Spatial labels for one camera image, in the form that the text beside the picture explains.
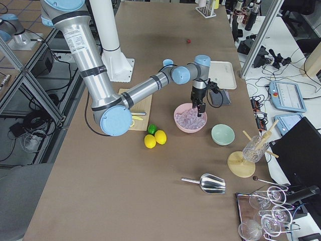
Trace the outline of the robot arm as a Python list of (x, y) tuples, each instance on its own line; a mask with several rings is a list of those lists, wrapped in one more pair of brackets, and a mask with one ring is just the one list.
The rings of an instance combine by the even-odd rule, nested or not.
[(132, 124), (130, 109), (171, 82), (193, 83), (192, 103), (205, 111), (203, 98), (211, 60), (198, 55), (193, 63), (175, 66), (165, 61), (160, 71), (123, 93), (112, 83), (129, 82), (134, 60), (122, 53), (111, 1), (41, 1), (42, 22), (62, 32), (92, 98), (95, 122), (104, 136), (120, 136)]

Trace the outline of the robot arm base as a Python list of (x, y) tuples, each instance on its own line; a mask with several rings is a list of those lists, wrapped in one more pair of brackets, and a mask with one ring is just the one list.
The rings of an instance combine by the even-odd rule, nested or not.
[(42, 33), (29, 33), (14, 14), (1, 15), (1, 38), (12, 50), (31, 51)]

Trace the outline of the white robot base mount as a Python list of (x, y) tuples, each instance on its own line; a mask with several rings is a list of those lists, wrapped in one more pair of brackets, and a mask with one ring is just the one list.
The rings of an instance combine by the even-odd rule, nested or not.
[(102, 61), (110, 81), (129, 83), (134, 59), (126, 58), (121, 51), (111, 1), (93, 0), (90, 6), (103, 49)]

